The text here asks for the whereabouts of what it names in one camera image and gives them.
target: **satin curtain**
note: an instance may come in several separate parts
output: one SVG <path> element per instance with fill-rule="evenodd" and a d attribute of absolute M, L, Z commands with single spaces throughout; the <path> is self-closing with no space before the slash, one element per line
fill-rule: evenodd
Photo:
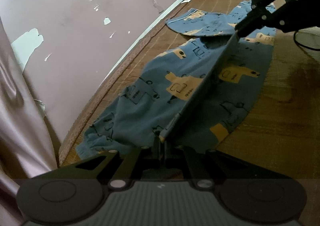
<path fill-rule="evenodd" d="M 0 225 L 24 221 L 15 196 L 21 179 L 57 168 L 52 141 L 0 19 Z"/>

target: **silver screw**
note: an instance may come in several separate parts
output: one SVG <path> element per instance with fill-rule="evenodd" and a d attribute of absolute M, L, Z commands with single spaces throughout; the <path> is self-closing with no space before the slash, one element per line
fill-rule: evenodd
<path fill-rule="evenodd" d="M 110 186 L 113 188 L 122 188 L 125 186 L 125 181 L 123 180 L 113 180 L 110 182 Z"/>
<path fill-rule="evenodd" d="M 203 179 L 198 181 L 197 185 L 201 188 L 210 188 L 213 185 L 213 183 L 211 180 Z"/>

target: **pink wall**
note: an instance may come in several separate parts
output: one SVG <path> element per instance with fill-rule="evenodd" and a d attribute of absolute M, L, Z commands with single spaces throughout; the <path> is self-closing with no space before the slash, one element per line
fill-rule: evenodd
<path fill-rule="evenodd" d="M 156 1 L 165 10 L 176 0 Z M 11 42 L 32 28 L 44 37 L 24 77 L 45 104 L 52 138 L 64 140 L 111 68 L 159 15 L 153 0 L 0 0 Z"/>

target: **black cable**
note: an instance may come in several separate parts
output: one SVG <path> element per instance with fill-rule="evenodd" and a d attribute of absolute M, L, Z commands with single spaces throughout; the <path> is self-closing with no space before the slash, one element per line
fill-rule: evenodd
<path fill-rule="evenodd" d="M 299 30 L 298 30 L 298 31 L 295 31 L 294 34 L 293 34 L 293 41 L 296 43 L 297 46 L 300 46 L 300 47 L 303 47 L 303 48 L 306 48 L 306 49 L 310 49 L 310 50 L 313 50 L 313 51 L 320 51 L 320 48 L 311 48 L 311 47 L 309 47 L 309 46 L 305 46 L 305 45 L 301 44 L 300 42 L 298 42 L 298 41 L 296 40 L 296 34 L 297 34 L 298 32 L 299 32 Z"/>

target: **blue garment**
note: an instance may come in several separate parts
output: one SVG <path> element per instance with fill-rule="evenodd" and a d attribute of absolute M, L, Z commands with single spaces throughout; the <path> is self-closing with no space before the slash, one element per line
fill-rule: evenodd
<path fill-rule="evenodd" d="M 146 64 L 85 131 L 76 147 L 79 157 L 109 149 L 127 154 L 133 146 L 152 146 L 158 137 L 203 153 L 231 133 L 257 99 L 275 35 L 264 27 L 238 41 L 234 25 L 250 11 L 244 3 L 249 2 L 228 15 L 190 9 L 168 20 L 176 32 L 199 31 Z"/>

